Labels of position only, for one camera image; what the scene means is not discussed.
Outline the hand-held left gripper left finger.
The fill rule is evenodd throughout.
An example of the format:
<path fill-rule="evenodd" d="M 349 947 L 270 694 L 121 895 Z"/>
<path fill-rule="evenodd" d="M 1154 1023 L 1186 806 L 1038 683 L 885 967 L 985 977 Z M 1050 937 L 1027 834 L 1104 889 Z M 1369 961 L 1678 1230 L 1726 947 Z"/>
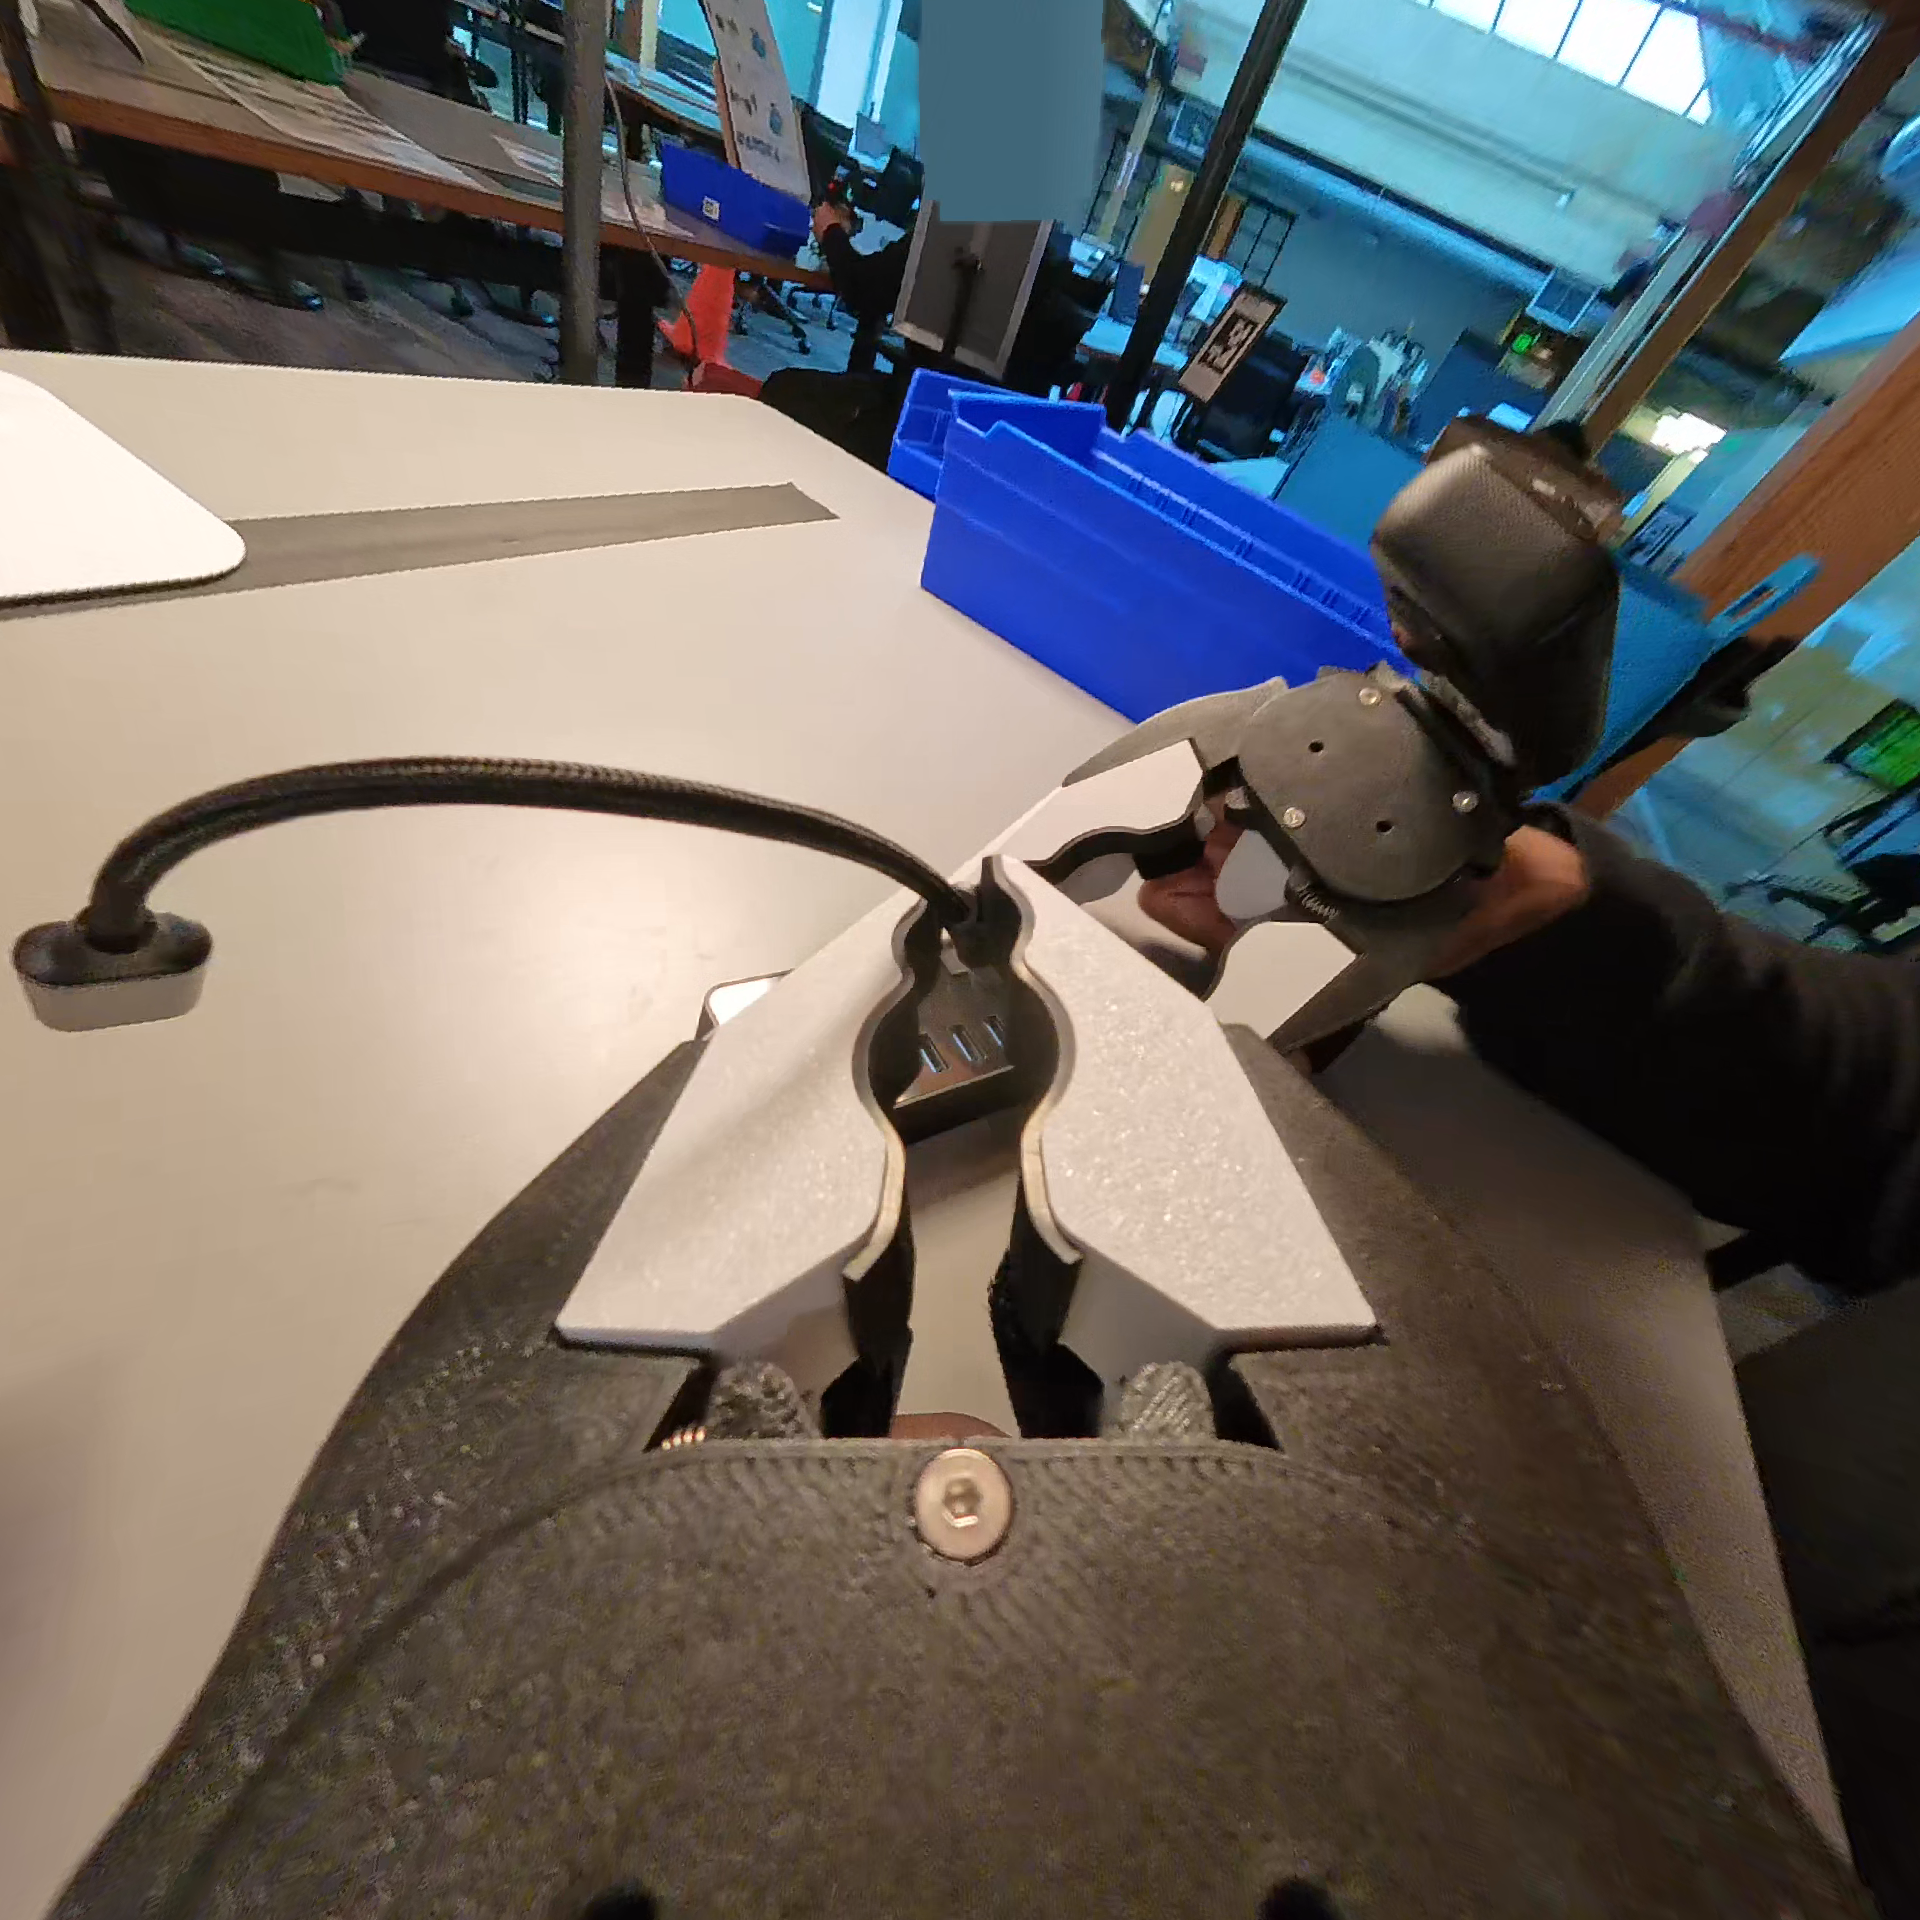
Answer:
<path fill-rule="evenodd" d="M 939 909 L 888 899 L 714 1025 L 555 1320 L 562 1341 L 770 1364 L 829 1431 L 888 1431 L 913 1348 L 913 1117 Z"/>

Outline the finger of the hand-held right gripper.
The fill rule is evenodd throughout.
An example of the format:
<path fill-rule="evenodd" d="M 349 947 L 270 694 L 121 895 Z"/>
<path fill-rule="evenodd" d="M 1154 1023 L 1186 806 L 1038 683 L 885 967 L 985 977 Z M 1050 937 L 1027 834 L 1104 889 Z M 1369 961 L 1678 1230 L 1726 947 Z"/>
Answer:
<path fill-rule="evenodd" d="M 1320 1050 L 1322 926 L 1289 894 L 1281 858 L 1236 818 L 1082 831 L 1028 865 L 1164 965 L 1226 1025 L 1277 1050 Z"/>
<path fill-rule="evenodd" d="M 1190 734 L 1130 734 L 1063 782 L 1063 846 L 1201 849 L 1215 825 L 1207 775 Z"/>

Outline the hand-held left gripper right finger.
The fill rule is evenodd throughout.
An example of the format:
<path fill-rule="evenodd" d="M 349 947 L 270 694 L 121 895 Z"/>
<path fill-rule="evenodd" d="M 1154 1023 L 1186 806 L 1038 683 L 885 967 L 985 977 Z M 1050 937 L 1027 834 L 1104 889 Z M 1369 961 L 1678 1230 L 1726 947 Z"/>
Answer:
<path fill-rule="evenodd" d="M 1381 1317 L 1236 1043 L 1028 862 L 990 858 L 1020 1098 L 990 1325 L 1020 1431 L 1098 1431 L 1145 1369 L 1360 1348 Z"/>

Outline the black silver USB hub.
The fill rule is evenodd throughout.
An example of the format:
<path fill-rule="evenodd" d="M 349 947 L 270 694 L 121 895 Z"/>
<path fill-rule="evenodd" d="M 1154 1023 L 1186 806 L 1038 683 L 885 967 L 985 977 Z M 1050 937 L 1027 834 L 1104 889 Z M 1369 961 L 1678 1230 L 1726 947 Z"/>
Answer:
<path fill-rule="evenodd" d="M 858 1162 L 886 1154 L 880 1122 L 913 1143 L 1012 1106 L 1032 1074 L 1012 947 L 926 915 L 896 889 L 790 971 L 709 987 L 698 1031 L 743 1034 L 701 1072 L 701 1106 Z"/>

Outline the black braided cable grey end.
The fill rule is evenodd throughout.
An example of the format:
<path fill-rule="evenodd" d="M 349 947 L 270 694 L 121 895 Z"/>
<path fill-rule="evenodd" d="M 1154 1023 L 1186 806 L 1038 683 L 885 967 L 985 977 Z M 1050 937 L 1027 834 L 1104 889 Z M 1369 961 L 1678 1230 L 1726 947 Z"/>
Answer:
<path fill-rule="evenodd" d="M 400 756 L 324 761 L 236 779 L 134 828 L 105 858 L 84 906 L 36 924 L 13 945 L 35 1018 L 57 1031 L 172 1019 L 204 992 L 214 941 L 200 922 L 153 908 L 160 879 L 198 852 L 264 828 L 330 814 L 502 806 L 654 819 L 838 858 L 888 877 L 922 908 L 909 952 L 929 964 L 943 939 L 973 965 L 1003 961 L 1011 939 L 989 875 L 941 875 L 921 856 L 838 814 L 731 786 L 610 765 L 525 757 Z"/>

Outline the person's right forearm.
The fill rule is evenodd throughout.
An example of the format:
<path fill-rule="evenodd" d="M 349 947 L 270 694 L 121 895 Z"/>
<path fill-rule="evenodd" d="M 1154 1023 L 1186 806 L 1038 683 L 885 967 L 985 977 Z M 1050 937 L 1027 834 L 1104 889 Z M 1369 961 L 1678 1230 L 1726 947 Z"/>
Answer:
<path fill-rule="evenodd" d="M 1436 980 L 1470 1050 L 1721 1225 L 1863 1296 L 1919 1272 L 1919 970 L 1804 945 L 1560 806 L 1586 901 Z"/>

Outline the person's right hand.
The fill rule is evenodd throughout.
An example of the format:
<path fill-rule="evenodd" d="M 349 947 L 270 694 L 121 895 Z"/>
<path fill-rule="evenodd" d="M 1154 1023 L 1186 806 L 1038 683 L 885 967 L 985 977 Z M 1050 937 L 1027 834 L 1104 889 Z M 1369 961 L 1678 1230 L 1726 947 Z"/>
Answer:
<path fill-rule="evenodd" d="M 1141 882 L 1141 909 L 1188 945 L 1226 953 L 1236 924 L 1221 908 L 1218 879 L 1240 838 L 1236 822 L 1217 824 L 1197 865 Z M 1588 895 L 1581 849 L 1549 828 L 1522 825 L 1506 839 L 1501 868 L 1477 877 L 1469 911 L 1419 980 L 1443 981 L 1573 913 Z"/>

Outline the blue plastic bin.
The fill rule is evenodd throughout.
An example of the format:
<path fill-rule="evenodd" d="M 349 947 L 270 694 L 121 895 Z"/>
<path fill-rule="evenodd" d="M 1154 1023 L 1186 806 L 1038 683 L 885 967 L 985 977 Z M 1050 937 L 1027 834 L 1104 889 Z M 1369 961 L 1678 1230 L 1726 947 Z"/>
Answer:
<path fill-rule="evenodd" d="M 931 506 L 922 587 L 1133 722 L 1408 670 L 1360 545 L 1154 437 L 1109 428 L 1081 461 L 956 426 Z"/>
<path fill-rule="evenodd" d="M 705 148 L 660 148 L 663 201 L 727 234 L 734 244 L 776 260 L 794 260 L 811 239 L 805 198 L 769 185 Z"/>
<path fill-rule="evenodd" d="M 1097 401 L 1027 396 L 932 367 L 913 372 L 885 470 L 932 502 L 943 483 L 948 437 L 956 426 L 977 435 L 1011 423 L 1077 461 L 1087 461 L 1109 431 Z"/>

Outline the black white tag board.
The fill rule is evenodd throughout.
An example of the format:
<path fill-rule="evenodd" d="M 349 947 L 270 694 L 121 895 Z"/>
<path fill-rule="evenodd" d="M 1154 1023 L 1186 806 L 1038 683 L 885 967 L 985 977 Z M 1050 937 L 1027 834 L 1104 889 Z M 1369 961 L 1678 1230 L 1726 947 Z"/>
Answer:
<path fill-rule="evenodd" d="M 1192 404 L 1212 404 L 1259 347 L 1285 304 L 1285 296 L 1279 298 L 1260 286 L 1239 286 L 1190 352 L 1174 390 Z"/>

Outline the grey monitor on stand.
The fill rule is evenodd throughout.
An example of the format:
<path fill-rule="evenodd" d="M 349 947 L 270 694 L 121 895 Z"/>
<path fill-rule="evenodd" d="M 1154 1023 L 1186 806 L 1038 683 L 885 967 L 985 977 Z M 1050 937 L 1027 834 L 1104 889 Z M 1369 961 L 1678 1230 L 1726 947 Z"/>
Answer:
<path fill-rule="evenodd" d="M 1003 380 L 1053 234 L 1053 220 L 950 220 L 925 199 L 893 308 L 895 334 L 950 370 Z"/>

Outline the black metal pole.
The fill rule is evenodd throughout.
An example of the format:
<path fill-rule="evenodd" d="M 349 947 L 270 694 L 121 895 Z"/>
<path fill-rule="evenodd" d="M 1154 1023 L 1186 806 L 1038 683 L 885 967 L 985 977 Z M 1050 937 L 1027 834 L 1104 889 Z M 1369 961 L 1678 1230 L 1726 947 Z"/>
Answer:
<path fill-rule="evenodd" d="M 1159 350 L 1174 321 L 1174 308 L 1188 284 L 1202 239 L 1212 229 L 1229 196 L 1247 139 L 1256 127 L 1259 112 L 1272 89 L 1307 10 L 1307 2 L 1260 4 L 1243 57 L 1215 116 L 1202 161 L 1186 188 L 1184 206 L 1171 228 L 1156 269 L 1147 282 L 1137 320 L 1109 380 L 1107 417 L 1117 431 L 1124 431 L 1134 417 L 1149 372 L 1156 366 Z"/>

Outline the orange traffic cone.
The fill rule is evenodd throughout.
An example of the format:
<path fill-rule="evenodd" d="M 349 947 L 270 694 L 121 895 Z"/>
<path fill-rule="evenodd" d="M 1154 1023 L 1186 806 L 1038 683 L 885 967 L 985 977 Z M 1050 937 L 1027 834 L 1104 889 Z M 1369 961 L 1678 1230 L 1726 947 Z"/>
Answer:
<path fill-rule="evenodd" d="M 678 309 L 657 321 L 657 340 L 684 372 L 686 391 L 760 397 L 763 377 L 729 362 L 734 292 L 737 272 L 707 262 L 692 275 Z"/>

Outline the white poster board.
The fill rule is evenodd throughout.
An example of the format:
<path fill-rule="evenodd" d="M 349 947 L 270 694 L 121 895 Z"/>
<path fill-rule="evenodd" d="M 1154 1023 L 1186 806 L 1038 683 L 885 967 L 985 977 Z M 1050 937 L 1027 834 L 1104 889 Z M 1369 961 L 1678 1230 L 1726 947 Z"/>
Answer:
<path fill-rule="evenodd" d="M 766 2 L 703 2 L 714 40 L 717 98 L 733 166 L 811 201 L 805 133 L 778 23 Z"/>

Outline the grey metal pole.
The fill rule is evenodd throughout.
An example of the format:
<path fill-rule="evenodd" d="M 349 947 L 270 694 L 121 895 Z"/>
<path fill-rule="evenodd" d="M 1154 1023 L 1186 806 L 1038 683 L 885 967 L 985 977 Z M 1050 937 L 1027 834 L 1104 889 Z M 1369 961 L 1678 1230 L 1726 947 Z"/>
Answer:
<path fill-rule="evenodd" d="M 562 277 L 559 377 L 597 385 L 605 229 L 605 117 L 608 8 L 562 2 Z"/>

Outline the white monitor stand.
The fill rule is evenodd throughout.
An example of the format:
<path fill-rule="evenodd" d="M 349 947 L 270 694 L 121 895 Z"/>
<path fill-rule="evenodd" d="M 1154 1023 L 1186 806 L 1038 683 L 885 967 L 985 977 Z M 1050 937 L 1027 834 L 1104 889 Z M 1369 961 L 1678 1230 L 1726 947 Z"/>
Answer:
<path fill-rule="evenodd" d="M 35 382 L 3 375 L 3 606 L 204 586 L 236 527 Z"/>

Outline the long wooden workbench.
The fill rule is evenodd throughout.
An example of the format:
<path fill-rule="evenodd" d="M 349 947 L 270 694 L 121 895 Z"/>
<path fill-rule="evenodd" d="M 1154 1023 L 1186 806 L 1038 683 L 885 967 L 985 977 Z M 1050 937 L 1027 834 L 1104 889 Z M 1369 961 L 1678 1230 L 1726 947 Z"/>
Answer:
<path fill-rule="evenodd" d="M 250 103 L 210 88 L 177 42 L 149 40 L 149 57 L 96 36 L 39 42 L 36 78 L 52 120 L 79 132 L 138 139 L 197 158 L 278 175 L 381 194 L 421 208 L 459 211 L 513 228 L 562 234 L 565 189 L 525 169 L 498 173 L 471 160 L 560 149 L 550 133 L 517 127 L 477 107 L 410 92 L 372 78 L 349 94 L 390 132 L 347 129 L 336 146 L 315 143 L 305 122 L 261 116 Z"/>

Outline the green bin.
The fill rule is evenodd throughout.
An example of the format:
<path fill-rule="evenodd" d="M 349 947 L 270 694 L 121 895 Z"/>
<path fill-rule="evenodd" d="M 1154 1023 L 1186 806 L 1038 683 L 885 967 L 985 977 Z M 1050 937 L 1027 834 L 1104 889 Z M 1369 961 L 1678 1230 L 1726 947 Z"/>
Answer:
<path fill-rule="evenodd" d="M 126 2 L 134 18 L 305 84 L 345 84 L 349 37 L 316 2 Z"/>

